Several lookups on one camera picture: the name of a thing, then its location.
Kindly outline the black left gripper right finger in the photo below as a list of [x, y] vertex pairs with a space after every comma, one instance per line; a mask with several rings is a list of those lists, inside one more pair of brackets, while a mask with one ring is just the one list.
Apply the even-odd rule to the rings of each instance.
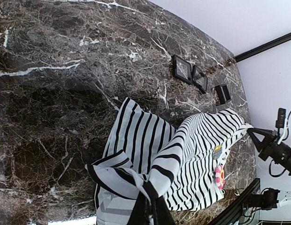
[[151, 184], [146, 181], [143, 184], [145, 190], [145, 218], [149, 225], [175, 225], [163, 196], [158, 193]]

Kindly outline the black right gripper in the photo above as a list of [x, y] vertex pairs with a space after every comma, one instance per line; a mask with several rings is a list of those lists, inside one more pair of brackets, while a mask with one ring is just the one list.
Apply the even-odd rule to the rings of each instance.
[[279, 161], [279, 151], [277, 145], [278, 136], [273, 136], [273, 131], [262, 128], [249, 128], [247, 134], [253, 141], [256, 149], [258, 150], [258, 157], [263, 161], [272, 158], [276, 162]]

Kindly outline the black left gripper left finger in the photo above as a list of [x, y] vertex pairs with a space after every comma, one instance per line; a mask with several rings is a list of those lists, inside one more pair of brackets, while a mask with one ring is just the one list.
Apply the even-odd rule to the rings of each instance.
[[152, 225], [153, 224], [153, 214], [151, 209], [151, 199], [153, 198], [153, 189], [148, 187], [145, 189], [148, 194], [148, 198], [139, 192], [135, 205], [133, 207], [130, 224], [131, 225]]

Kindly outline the round yellow grey brooch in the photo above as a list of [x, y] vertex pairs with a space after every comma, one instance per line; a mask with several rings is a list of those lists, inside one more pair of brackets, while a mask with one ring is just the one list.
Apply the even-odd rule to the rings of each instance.
[[222, 155], [222, 152], [223, 152], [222, 146], [221, 145], [216, 146], [212, 154], [213, 159], [218, 160], [220, 156]]

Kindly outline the black white striped garment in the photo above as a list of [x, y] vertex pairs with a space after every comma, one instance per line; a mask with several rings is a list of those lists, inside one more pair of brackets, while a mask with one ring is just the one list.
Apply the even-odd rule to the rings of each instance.
[[[174, 127], [126, 98], [109, 134], [103, 157], [85, 169], [96, 183], [99, 225], [130, 225], [143, 184], [151, 182], [172, 211], [199, 211], [224, 197], [215, 169], [251, 125], [231, 109], [197, 113]], [[213, 159], [216, 146], [222, 155]]]

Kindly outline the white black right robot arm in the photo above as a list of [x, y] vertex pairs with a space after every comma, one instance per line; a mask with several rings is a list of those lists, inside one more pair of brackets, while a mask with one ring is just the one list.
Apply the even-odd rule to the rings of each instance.
[[279, 138], [276, 131], [249, 128], [247, 133], [252, 139], [260, 159], [266, 161], [271, 158], [272, 162], [284, 168], [280, 174], [272, 174], [271, 165], [269, 165], [268, 172], [271, 177], [278, 178], [286, 171], [291, 176], [291, 147], [283, 142], [278, 143]]

